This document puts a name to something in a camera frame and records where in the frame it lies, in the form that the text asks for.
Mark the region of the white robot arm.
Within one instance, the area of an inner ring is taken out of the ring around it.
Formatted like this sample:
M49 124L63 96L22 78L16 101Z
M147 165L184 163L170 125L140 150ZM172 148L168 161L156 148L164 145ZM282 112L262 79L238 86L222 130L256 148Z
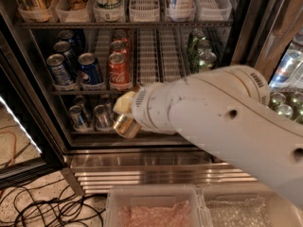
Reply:
M119 97L114 112L146 131L179 133L303 207L303 126L268 108L270 88L256 69L233 65Z

